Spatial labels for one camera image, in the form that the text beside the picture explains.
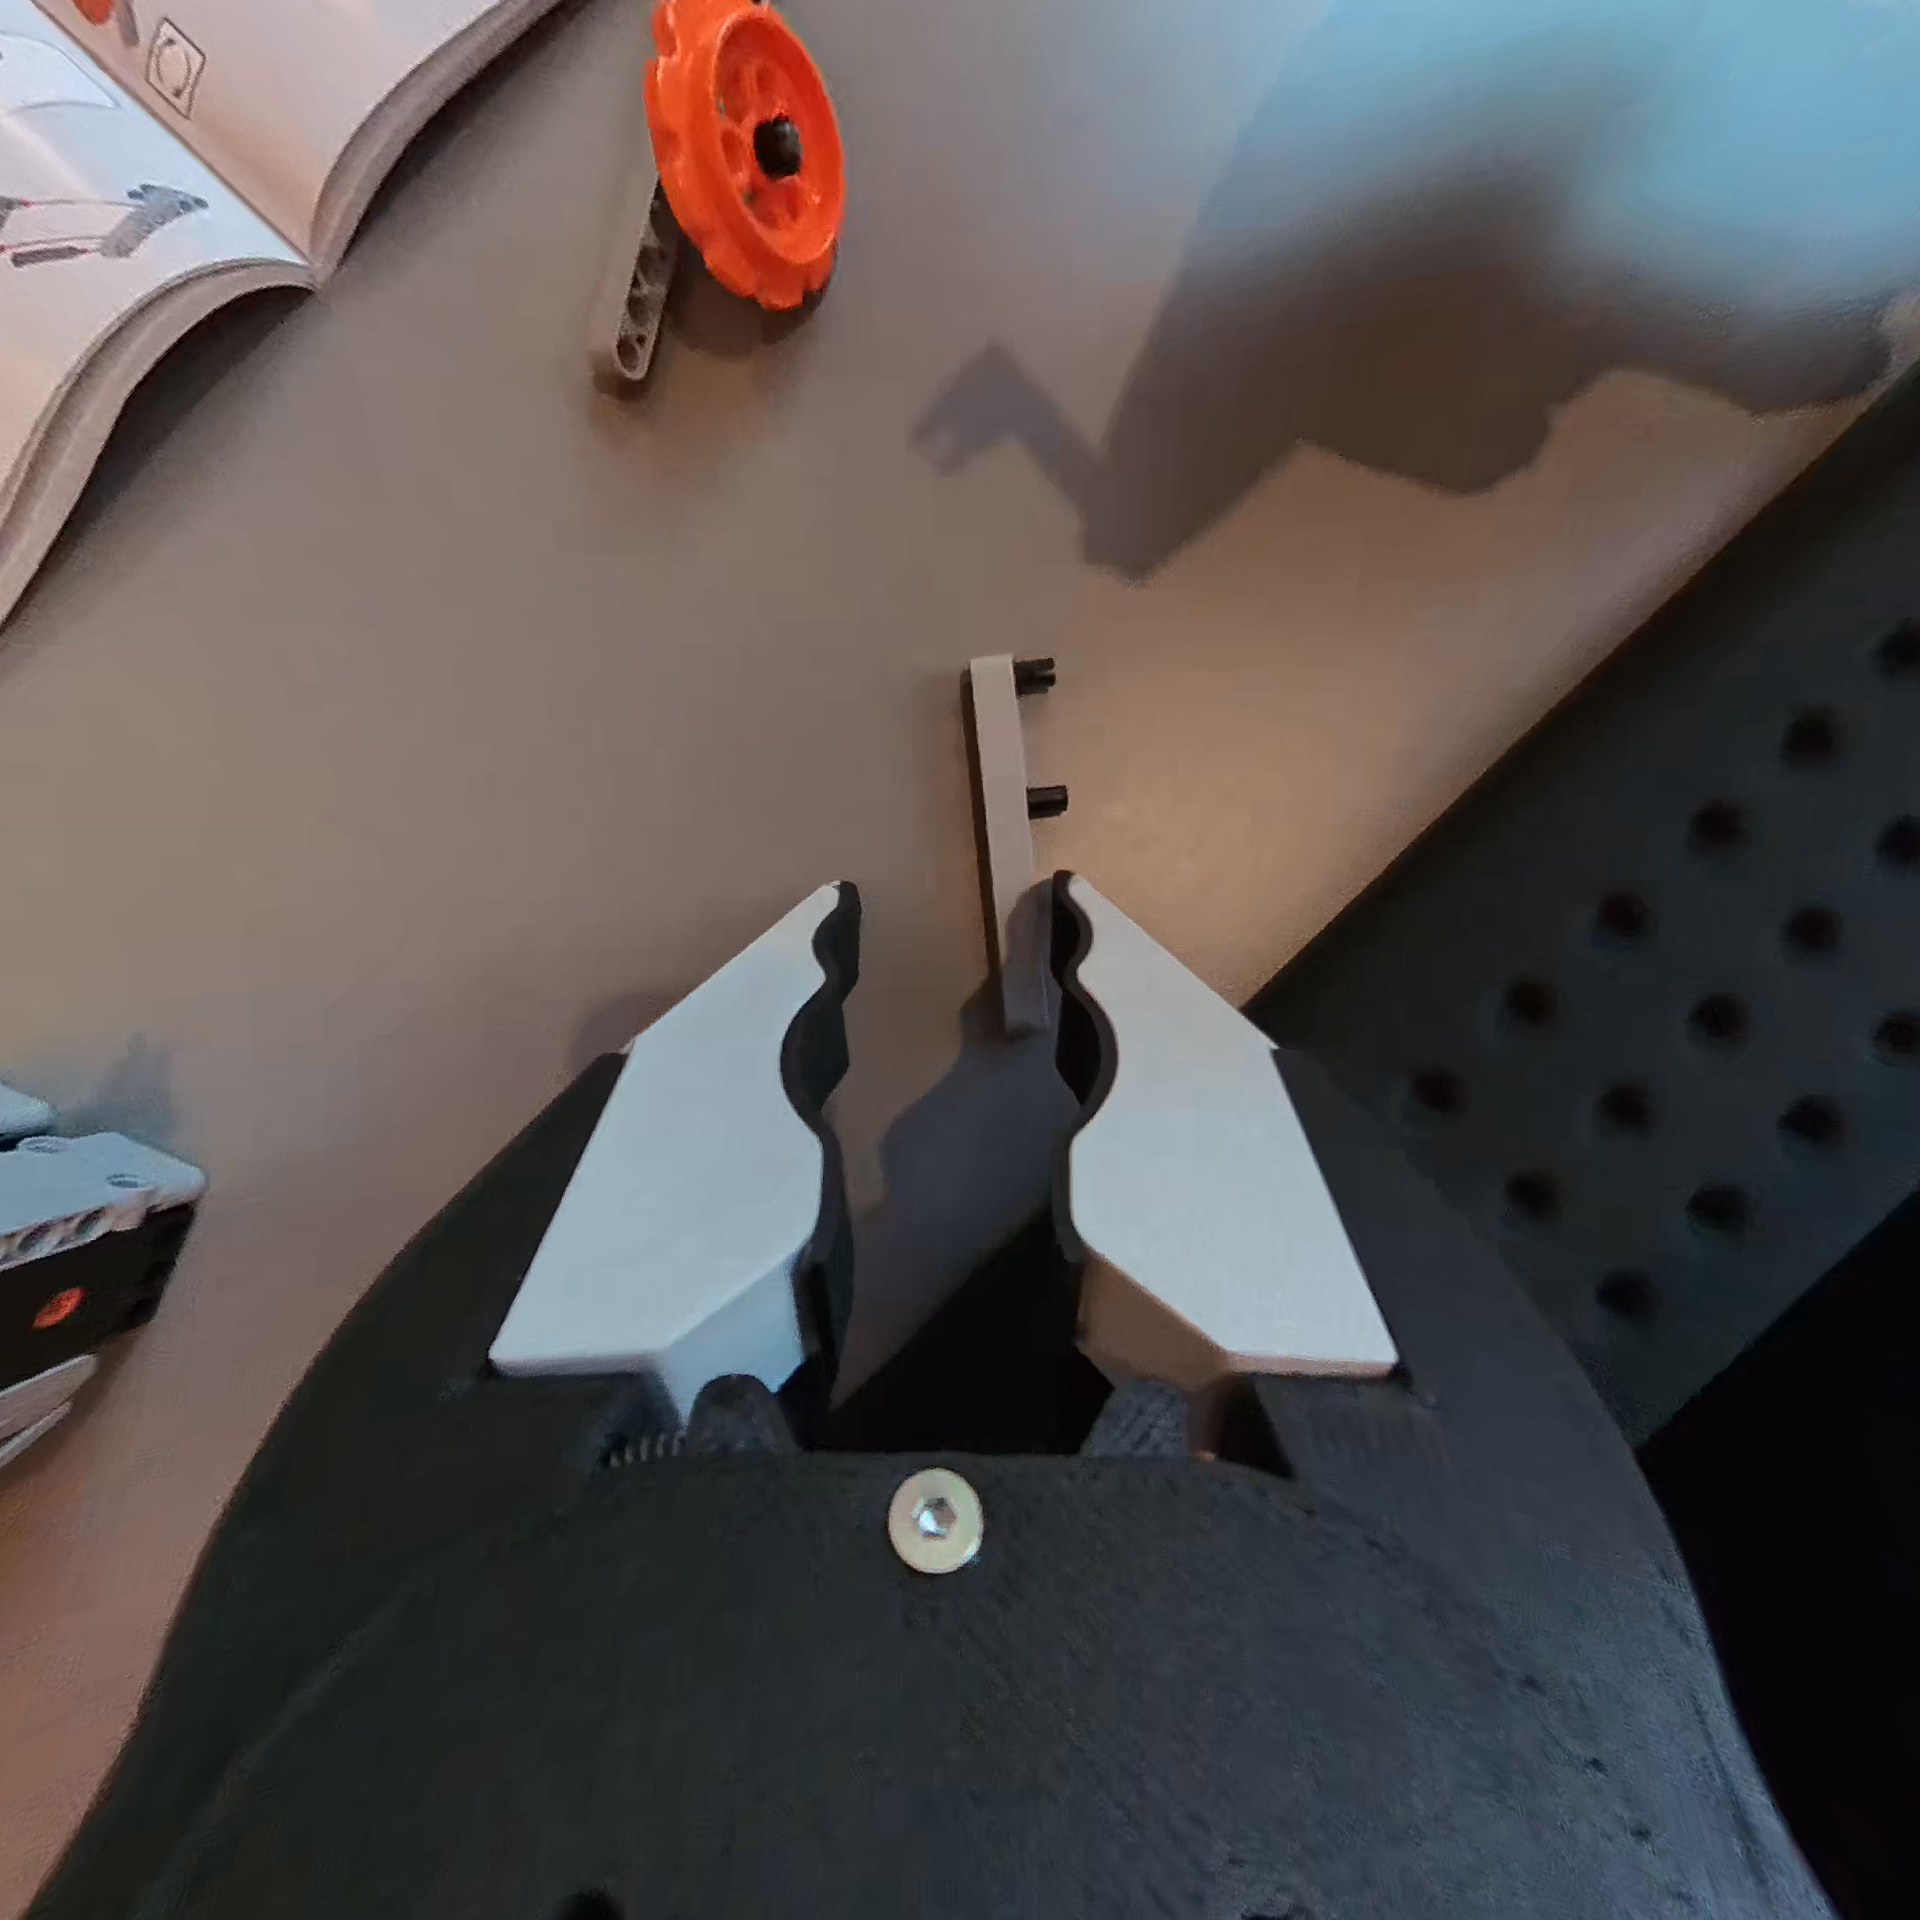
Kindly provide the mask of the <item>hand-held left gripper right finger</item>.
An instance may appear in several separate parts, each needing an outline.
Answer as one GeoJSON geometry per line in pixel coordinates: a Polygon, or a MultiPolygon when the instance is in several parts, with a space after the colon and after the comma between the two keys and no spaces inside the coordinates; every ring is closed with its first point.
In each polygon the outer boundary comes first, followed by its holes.
{"type": "Polygon", "coordinates": [[[1090,879],[1059,872],[1050,903],[1076,1352],[1180,1445],[1266,1381],[1393,1384],[1401,1349],[1276,1043],[1090,879]]]}

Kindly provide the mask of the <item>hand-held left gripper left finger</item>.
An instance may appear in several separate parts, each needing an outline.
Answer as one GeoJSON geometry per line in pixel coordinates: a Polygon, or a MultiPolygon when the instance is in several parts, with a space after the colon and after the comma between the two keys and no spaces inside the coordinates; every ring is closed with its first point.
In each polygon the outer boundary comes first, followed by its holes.
{"type": "Polygon", "coordinates": [[[853,1221],[827,1104],[849,1073],[861,900],[808,895],[653,1020],[491,1339],[500,1376],[633,1376],[688,1421],[743,1376],[831,1395],[853,1221]]]}

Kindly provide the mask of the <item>grey beam black pins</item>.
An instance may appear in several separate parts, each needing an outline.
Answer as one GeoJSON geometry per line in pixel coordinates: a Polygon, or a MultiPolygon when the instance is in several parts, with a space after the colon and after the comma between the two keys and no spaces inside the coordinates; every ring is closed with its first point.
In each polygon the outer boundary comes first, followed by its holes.
{"type": "Polygon", "coordinates": [[[1023,705],[1051,690],[1051,656],[976,656],[962,674],[976,872],[1000,1020],[1009,1040],[1050,1032],[1051,891],[1040,876],[1034,824],[1065,812],[1065,786],[1034,786],[1023,705]]]}

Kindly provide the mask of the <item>black perforated panel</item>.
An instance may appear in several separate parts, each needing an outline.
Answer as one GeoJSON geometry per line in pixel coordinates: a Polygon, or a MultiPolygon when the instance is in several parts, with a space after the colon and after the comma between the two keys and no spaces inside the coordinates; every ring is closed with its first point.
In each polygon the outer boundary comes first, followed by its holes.
{"type": "Polygon", "coordinates": [[[1637,1445],[1915,1189],[1904,376],[1247,1001],[1637,1445]]]}

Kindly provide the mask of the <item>grey brick robot model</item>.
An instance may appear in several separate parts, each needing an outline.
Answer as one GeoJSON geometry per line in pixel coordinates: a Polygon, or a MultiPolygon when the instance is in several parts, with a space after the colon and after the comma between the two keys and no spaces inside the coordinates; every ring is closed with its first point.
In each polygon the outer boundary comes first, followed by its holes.
{"type": "Polygon", "coordinates": [[[2,1089],[2,1465],[75,1408],[103,1355],[161,1308],[209,1178],[121,1135],[65,1137],[2,1089]]]}

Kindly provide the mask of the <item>orange wheel beam assembly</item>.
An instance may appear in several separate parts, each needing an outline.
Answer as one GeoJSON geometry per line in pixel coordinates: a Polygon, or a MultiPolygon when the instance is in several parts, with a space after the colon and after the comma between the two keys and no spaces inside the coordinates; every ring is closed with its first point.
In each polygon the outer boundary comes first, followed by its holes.
{"type": "Polygon", "coordinates": [[[637,152],[588,307],[601,394],[651,376],[688,260],[785,320],[833,280],[849,157],[820,66],[778,5],[660,3],[649,15],[637,152]]]}

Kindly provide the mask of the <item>open instruction booklet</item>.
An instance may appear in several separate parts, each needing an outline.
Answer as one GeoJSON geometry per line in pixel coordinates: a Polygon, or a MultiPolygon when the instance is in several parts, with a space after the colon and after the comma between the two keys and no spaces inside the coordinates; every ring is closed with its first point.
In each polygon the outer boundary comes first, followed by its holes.
{"type": "Polygon", "coordinates": [[[552,3],[2,5],[2,618],[129,401],[316,292],[429,120],[552,3]]]}

